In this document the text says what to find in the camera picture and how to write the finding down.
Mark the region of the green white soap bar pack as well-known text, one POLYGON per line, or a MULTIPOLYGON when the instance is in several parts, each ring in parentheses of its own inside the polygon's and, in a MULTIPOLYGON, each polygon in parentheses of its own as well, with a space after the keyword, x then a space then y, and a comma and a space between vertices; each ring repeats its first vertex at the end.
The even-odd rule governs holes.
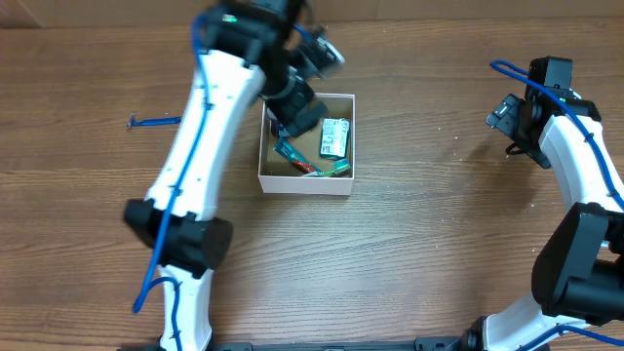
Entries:
POLYGON ((326 118, 322 121, 320 156, 338 160, 347 156, 350 138, 350 121, 326 118))

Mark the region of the green red toothpaste tube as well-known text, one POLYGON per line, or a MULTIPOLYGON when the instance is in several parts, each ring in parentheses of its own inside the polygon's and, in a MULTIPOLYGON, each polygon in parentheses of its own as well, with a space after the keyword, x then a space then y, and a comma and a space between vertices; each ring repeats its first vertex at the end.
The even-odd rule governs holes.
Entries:
POLYGON ((317 174, 322 171, 308 161, 298 150, 296 150, 285 137, 280 137, 274 146, 274 150, 285 158, 289 164, 303 172, 305 175, 317 174))

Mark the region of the white green toothbrush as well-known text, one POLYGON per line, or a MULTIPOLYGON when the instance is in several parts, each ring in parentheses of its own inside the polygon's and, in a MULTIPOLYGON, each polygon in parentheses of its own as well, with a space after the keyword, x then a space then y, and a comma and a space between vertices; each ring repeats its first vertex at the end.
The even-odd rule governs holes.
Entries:
POLYGON ((329 171, 316 171, 303 175, 303 177, 338 177, 344 176, 351 171, 351 164, 347 159, 337 160, 329 171))

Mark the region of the blue disposable razor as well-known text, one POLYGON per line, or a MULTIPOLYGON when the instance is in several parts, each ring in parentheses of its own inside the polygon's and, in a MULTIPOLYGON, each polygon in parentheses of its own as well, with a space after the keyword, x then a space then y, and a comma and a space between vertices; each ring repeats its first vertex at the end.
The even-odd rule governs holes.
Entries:
POLYGON ((158 126, 166 126, 166 125, 176 125, 176 124, 179 124, 180 122, 181 122, 180 117, 162 117, 162 118, 138 120, 137 116, 134 113, 132 113, 127 123, 127 129, 131 130, 132 128, 138 128, 138 127, 158 127, 158 126))

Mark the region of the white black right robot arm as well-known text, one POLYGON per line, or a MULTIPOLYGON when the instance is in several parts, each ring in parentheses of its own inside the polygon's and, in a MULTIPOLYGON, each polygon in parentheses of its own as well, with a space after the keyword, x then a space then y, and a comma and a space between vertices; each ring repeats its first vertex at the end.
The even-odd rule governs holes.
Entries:
POLYGON ((620 347, 591 330, 623 318, 623 182, 598 108, 571 87, 568 58, 536 58, 528 69, 489 65, 526 89, 502 100, 487 124, 511 139, 507 154, 554 171, 567 213, 534 262, 530 293, 475 321, 451 347, 546 350, 567 333, 620 347))

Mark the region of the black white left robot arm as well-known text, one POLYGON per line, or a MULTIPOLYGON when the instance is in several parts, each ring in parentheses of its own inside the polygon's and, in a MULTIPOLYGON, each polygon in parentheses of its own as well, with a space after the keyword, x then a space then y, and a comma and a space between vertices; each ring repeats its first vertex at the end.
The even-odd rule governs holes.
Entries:
POLYGON ((156 180, 127 202, 124 220, 152 255, 133 308, 164 290, 160 350, 207 350, 213 274, 233 236, 216 216, 218 190, 247 111, 264 103, 279 134, 298 137, 326 114, 309 79, 342 57, 313 23, 306 1, 220 1, 190 27, 195 58, 189 98, 156 180))

